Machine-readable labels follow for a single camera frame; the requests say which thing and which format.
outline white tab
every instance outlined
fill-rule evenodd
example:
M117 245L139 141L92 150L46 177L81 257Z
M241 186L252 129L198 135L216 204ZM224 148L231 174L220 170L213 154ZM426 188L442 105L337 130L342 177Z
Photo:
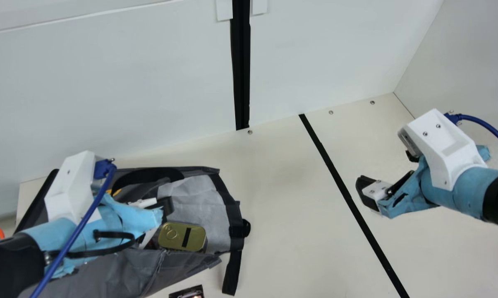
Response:
M268 0L253 0L253 15L268 12Z
M218 22L232 19L232 0L216 0Z

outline white panel wall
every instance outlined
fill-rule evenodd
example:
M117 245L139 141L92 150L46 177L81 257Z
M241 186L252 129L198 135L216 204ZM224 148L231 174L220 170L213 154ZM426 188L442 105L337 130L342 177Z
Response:
M0 32L0 216L18 183L235 129L229 22L183 0Z
M170 0L0 0L0 30Z
M498 129L498 0L446 0L395 93L415 117L455 110ZM497 139L468 121L461 128L491 147L498 168Z
M251 17L250 124L393 92L442 0L269 0Z

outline bag handle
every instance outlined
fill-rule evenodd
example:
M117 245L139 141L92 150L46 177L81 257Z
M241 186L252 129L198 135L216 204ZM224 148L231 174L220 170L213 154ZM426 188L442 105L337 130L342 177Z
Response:
M184 175L176 168L141 168L123 175L111 187L111 196L119 189L128 185L138 183L152 183L164 177L170 178L170 182L184 179Z

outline blue cable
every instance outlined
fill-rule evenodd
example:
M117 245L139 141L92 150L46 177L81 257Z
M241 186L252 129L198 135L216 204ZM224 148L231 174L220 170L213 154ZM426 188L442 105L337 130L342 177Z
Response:
M467 121L471 121L471 122L474 122L474 123L477 123L479 124L480 126L486 128L487 130L489 130L495 137L498 138L498 130L495 129L495 127L491 126L491 124L487 123L486 121L482 120L482 119L479 119L477 117L474 117L474 116L470 116L470 115L464 115L464 114L456 114L456 115L449 115L448 113L444 114L451 122L453 122L453 124L457 124L457 122L461 121L461 120L467 120Z
M39 294L41 294L41 292L43 291L45 286L49 283L50 279L52 278L52 275L54 275L54 272L56 271L56 269L58 269L58 267L62 263L63 258L65 258L65 255L67 255L67 253L69 252L69 249L71 249L71 247L73 246L73 243L75 242L75 240L78 238L78 236L82 232L83 228L85 227L85 224L87 224L89 218L91 218L94 211L96 210L96 208L100 204L100 201L102 200L102 197L104 196L105 191L108 190L109 183L111 183L111 180L113 179L113 176L115 175L115 170L117 170L117 167L114 164L111 164L111 161L105 160L104 162L107 162L107 167L109 168L109 171L107 171L108 176L105 179L104 184L102 185L102 188L100 188L100 190L96 194L96 197L94 198L93 203L91 204L91 206L89 207L89 209L85 213L83 219L80 221L80 223L78 224L77 228L75 229L75 231L73 232L73 234L71 235L69 240L67 240L67 243L60 251L60 254L58 254L56 259L52 262L52 264L50 265L50 267L47 270L47 273L45 273L45 276L43 276L43 279L39 282L39 285L36 287L34 292L32 292L32 295L30 296L30 298L37 298L39 296Z

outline cable connector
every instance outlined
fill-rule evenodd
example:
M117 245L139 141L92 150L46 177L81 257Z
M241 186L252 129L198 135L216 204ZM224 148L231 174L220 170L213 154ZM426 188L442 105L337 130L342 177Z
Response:
M451 121L451 123L457 125L457 123L459 121L462 120L462 117L461 117L462 114L455 114L455 115L451 115L450 113L445 113L444 116L449 120Z
M114 160L115 159L100 160L100 161L95 162L94 163L94 174L93 174L94 179L96 179L96 180L104 179L108 175L109 170L111 168L115 167L115 165L112 164L112 162Z

